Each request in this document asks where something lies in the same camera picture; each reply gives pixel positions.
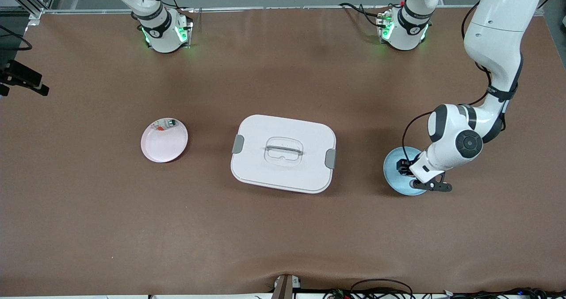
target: white container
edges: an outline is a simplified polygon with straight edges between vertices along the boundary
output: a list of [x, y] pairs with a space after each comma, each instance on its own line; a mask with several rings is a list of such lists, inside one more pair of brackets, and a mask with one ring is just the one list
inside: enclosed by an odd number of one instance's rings
[[324, 124], [252, 115], [240, 124], [232, 174], [241, 182], [316, 194], [332, 180], [336, 136]]

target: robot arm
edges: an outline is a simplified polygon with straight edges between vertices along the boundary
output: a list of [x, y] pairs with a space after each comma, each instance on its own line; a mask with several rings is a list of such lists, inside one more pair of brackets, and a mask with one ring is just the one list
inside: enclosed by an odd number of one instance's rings
[[481, 0], [467, 29], [467, 54], [491, 72], [492, 84], [479, 107], [440, 105], [428, 119], [432, 144], [409, 162], [412, 187], [434, 188], [433, 179], [474, 160], [495, 138], [517, 90], [520, 45], [539, 0]]
[[121, 0], [141, 23], [148, 45], [159, 53], [171, 53], [190, 43], [192, 20], [157, 0]]
[[380, 23], [386, 29], [380, 30], [380, 38], [399, 50], [414, 49], [424, 38], [428, 21], [440, 0], [405, 0], [403, 5], [394, 6], [385, 14]]

